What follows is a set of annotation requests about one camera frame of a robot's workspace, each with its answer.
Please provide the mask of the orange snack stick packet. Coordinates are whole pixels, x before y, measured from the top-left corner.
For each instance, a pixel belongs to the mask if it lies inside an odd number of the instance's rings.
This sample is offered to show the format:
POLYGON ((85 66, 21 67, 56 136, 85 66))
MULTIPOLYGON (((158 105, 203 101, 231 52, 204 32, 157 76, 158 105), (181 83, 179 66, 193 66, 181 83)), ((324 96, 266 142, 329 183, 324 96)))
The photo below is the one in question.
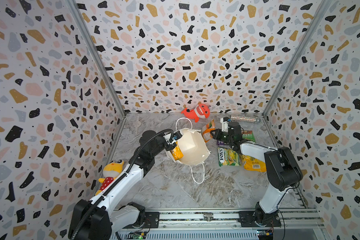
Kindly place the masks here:
POLYGON ((213 135, 211 134, 211 131, 214 131, 215 129, 216 129, 215 120, 211 120, 205 126, 202 127, 201 132, 205 143, 213 139, 213 135))

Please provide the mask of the purple snack packet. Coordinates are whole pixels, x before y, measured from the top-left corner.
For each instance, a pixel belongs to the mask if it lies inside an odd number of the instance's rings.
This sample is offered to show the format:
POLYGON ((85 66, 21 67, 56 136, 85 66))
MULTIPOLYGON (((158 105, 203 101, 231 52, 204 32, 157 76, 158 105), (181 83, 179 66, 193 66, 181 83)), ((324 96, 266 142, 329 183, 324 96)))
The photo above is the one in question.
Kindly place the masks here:
POLYGON ((229 147, 229 144, 226 144, 223 141, 217 140, 217 146, 218 147, 229 147))

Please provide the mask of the green Fox's candy packet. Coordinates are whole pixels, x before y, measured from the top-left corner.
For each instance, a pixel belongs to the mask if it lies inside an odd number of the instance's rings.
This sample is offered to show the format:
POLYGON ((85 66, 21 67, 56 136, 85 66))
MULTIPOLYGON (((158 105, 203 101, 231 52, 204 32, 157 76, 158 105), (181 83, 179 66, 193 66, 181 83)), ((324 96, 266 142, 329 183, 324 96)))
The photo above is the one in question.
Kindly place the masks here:
POLYGON ((218 147, 219 166, 240 166, 241 157, 238 153, 228 148, 218 147))

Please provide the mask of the white printed paper bag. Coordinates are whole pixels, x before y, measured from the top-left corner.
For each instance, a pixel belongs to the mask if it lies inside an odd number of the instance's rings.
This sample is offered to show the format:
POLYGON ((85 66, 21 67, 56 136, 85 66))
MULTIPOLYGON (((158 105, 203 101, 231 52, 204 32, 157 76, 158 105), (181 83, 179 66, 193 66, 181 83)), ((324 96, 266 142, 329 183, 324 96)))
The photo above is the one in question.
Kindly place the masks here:
POLYGON ((179 118, 175 123, 175 132, 180 131, 182 133, 182 138, 177 141, 178 146, 184 154, 184 157, 178 161, 175 161, 172 157, 172 154, 166 151, 167 157, 172 160, 174 163, 179 163, 182 165, 189 166, 191 168, 191 176, 196 184, 202 184, 205 180, 205 160, 209 157, 210 151, 207 148, 207 145, 202 137, 202 134, 193 129, 193 124, 188 118, 179 118), (180 120, 187 120, 191 127, 190 128, 178 128, 178 122, 180 120), (200 182, 197 182, 192 167, 201 165, 203 167, 203 178, 200 182))

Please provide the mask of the yellow chips packet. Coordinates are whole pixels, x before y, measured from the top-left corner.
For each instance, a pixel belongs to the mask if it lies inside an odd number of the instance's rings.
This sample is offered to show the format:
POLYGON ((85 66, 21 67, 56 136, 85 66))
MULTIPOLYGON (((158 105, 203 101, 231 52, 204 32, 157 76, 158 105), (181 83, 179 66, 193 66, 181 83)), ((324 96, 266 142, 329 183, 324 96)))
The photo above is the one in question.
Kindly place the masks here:
POLYGON ((240 155, 241 165, 247 171, 264 173, 267 171, 266 164, 251 156, 240 155))

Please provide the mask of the green snack packet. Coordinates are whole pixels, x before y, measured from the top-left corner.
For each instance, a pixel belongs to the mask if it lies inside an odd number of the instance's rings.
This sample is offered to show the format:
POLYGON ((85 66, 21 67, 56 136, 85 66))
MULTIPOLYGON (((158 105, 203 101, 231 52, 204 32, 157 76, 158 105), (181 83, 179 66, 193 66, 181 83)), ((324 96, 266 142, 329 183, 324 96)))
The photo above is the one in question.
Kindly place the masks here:
POLYGON ((242 130, 242 138, 249 140, 251 142, 256 142, 255 136, 253 131, 249 131, 249 130, 242 130))

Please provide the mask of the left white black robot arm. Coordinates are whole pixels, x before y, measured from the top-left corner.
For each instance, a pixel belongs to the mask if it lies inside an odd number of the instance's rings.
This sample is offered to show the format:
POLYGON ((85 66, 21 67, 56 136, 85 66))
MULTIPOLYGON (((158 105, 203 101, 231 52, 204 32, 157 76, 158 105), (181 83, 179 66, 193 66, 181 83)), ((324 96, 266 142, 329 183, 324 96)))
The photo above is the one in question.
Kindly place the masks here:
POLYGON ((145 207, 131 202, 116 209, 121 199, 142 180, 155 164, 162 151, 174 150, 182 138, 180 131, 165 129, 145 131, 140 146, 126 168, 89 201, 80 200, 74 207, 68 238, 70 240, 108 240, 126 226, 139 228, 145 224, 145 207))

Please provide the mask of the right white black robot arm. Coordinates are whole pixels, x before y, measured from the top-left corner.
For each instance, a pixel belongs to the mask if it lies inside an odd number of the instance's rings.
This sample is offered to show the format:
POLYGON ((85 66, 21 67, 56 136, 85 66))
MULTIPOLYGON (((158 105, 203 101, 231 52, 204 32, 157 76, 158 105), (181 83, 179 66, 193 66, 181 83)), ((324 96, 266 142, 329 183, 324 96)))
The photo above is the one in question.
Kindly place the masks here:
POLYGON ((269 181, 262 199, 257 202, 250 222, 264 227, 271 223, 279 211, 279 205, 286 193, 296 189, 303 178, 302 171, 291 150, 287 147, 272 148, 244 139, 239 123, 223 119, 224 128, 211 131, 215 140, 221 141, 238 154, 253 157, 264 163, 269 181))

